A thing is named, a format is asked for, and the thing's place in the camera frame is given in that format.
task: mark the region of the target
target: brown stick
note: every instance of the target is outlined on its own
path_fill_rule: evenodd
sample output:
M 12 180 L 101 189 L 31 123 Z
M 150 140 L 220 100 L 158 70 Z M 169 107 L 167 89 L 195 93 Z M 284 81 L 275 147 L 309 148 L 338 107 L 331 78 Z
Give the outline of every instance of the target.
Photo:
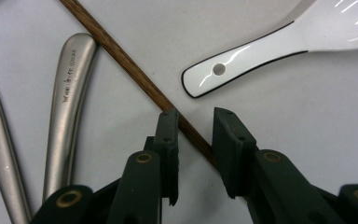
M 61 0 L 62 4 L 80 21 L 94 39 L 120 64 L 130 77 L 142 88 L 161 110 L 176 108 L 170 100 L 158 89 L 141 68 L 104 30 L 104 28 L 75 0 Z M 179 112 L 179 129 L 200 153 L 213 165 L 216 161 L 211 146 L 197 132 L 191 123 Z

